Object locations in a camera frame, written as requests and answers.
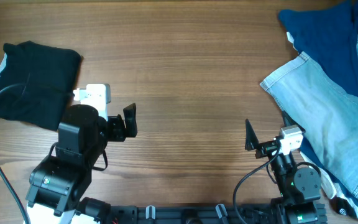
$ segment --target pile of clothes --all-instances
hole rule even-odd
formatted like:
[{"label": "pile of clothes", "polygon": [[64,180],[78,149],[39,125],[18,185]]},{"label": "pile of clothes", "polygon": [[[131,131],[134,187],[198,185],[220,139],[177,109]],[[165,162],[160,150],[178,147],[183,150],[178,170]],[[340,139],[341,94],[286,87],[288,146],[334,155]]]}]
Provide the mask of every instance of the pile of clothes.
[{"label": "pile of clothes", "polygon": [[306,130],[301,154],[321,168],[337,212],[358,218],[358,1],[279,19],[299,56],[260,86]]}]

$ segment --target wood grain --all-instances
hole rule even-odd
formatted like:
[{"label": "wood grain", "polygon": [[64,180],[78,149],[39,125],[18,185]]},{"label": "wood grain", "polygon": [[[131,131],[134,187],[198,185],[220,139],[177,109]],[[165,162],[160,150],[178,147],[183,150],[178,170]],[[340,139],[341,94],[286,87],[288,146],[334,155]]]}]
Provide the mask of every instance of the wood grain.
[{"label": "wood grain", "polygon": [[[85,196],[112,205],[230,204],[238,180],[265,162],[244,150],[245,119],[261,141],[283,125],[259,87],[296,57],[278,11],[338,2],[0,4],[0,62],[5,42],[74,49],[84,57],[77,87],[110,84],[110,114],[137,103],[138,136],[108,145],[109,168],[93,173]],[[55,141],[57,133],[0,119],[0,163],[23,202],[30,173]],[[260,171],[244,183],[238,201],[278,196]],[[328,215],[331,223],[355,222]],[[21,220],[0,178],[0,223]]]}]

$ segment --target denim jeans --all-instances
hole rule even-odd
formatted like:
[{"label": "denim jeans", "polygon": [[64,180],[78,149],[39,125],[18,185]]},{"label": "denim jeans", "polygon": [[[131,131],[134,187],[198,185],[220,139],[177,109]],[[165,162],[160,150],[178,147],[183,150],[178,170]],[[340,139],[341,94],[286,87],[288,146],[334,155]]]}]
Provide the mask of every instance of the denim jeans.
[{"label": "denim jeans", "polygon": [[318,159],[358,199],[358,97],[330,80],[305,52],[260,86],[305,128]]}]

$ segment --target blue clothing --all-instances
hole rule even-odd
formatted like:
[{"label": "blue clothing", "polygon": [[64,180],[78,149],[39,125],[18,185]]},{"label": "blue clothing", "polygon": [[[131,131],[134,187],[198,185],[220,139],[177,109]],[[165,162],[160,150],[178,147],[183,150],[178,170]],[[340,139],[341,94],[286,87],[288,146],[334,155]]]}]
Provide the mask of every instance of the blue clothing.
[{"label": "blue clothing", "polygon": [[358,97],[333,82],[306,52],[260,85],[305,128],[322,165],[358,199]]},{"label": "blue clothing", "polygon": [[358,1],[323,11],[282,10],[278,18],[294,38],[294,48],[318,62],[347,94],[358,97]]}]

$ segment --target light blue cloth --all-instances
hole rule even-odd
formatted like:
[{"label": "light blue cloth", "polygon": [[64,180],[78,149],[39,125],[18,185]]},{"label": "light blue cloth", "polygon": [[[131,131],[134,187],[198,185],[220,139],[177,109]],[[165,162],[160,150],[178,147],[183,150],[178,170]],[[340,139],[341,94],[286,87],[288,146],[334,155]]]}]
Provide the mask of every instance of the light blue cloth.
[{"label": "light blue cloth", "polygon": [[358,97],[329,79],[305,52],[260,86],[305,128],[318,159],[358,199]]}]

